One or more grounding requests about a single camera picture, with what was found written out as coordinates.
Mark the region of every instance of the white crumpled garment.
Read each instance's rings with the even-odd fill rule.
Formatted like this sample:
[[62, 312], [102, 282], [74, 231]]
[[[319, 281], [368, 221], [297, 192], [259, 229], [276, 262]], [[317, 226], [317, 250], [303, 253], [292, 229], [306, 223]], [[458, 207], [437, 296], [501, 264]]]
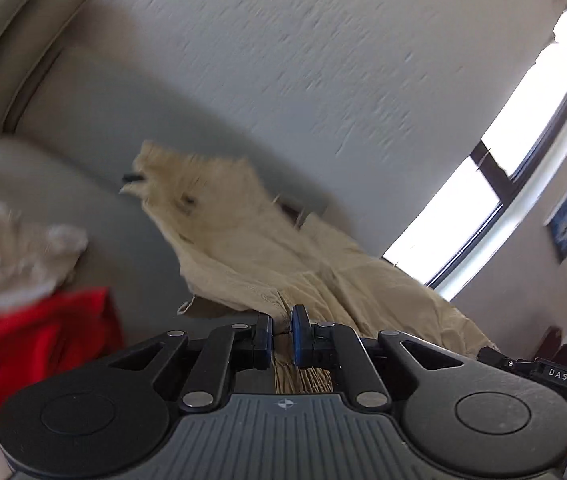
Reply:
[[0, 202], [0, 314], [50, 296], [88, 246], [82, 229], [21, 221]]

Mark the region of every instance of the metal screw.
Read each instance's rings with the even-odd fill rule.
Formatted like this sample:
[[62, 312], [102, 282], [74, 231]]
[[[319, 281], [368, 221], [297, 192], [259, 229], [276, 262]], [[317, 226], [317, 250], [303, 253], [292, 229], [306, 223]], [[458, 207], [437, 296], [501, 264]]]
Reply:
[[181, 400], [190, 408], [202, 408], [212, 404], [214, 398], [208, 392], [190, 392], [185, 394]]
[[365, 408], [378, 408], [388, 402], [388, 397], [379, 392], [364, 392], [356, 400]]

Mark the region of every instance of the window pane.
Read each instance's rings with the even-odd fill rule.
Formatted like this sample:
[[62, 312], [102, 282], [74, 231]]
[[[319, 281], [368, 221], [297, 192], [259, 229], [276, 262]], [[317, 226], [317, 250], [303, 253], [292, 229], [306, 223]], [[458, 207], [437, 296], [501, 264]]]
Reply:
[[384, 257], [427, 283], [483, 225], [499, 199], [468, 157]]
[[548, 45], [481, 140], [512, 176], [541, 137], [567, 93], [567, 10]]

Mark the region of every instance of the sofa backrest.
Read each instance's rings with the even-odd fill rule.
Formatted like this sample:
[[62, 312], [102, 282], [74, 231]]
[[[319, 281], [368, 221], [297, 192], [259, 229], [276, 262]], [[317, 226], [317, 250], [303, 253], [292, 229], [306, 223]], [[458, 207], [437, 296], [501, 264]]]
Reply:
[[35, 140], [113, 186], [131, 171], [145, 139], [182, 153], [246, 156], [273, 195], [322, 213], [324, 194], [200, 105], [77, 47], [65, 48], [19, 120], [16, 133]]

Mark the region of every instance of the window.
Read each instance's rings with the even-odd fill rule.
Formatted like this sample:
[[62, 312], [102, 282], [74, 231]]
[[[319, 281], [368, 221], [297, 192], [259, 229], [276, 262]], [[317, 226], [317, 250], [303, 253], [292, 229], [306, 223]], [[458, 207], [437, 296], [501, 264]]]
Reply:
[[531, 177], [567, 117], [567, 10], [495, 121], [384, 257], [435, 288]]

